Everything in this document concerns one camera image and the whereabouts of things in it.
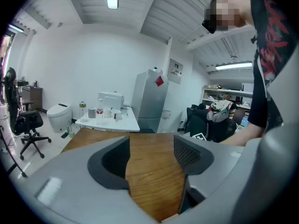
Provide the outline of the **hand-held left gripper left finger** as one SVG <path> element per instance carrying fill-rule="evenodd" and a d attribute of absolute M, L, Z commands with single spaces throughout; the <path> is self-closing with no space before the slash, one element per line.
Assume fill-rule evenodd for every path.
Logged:
<path fill-rule="evenodd" d="M 88 160 L 91 177 L 101 186 L 113 190 L 129 190 L 125 179 L 130 159 L 130 138 L 121 137 L 107 147 L 95 152 Z"/>

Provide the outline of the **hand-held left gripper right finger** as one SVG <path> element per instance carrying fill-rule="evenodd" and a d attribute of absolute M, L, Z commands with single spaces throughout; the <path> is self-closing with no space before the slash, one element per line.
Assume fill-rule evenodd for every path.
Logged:
<path fill-rule="evenodd" d="M 205 200 L 204 195 L 191 186 L 188 177 L 202 174 L 214 162 L 212 152 L 195 141 L 196 139 L 190 141 L 184 136 L 174 136 L 174 156 L 184 173 L 183 191 L 178 207 L 179 215 Z"/>

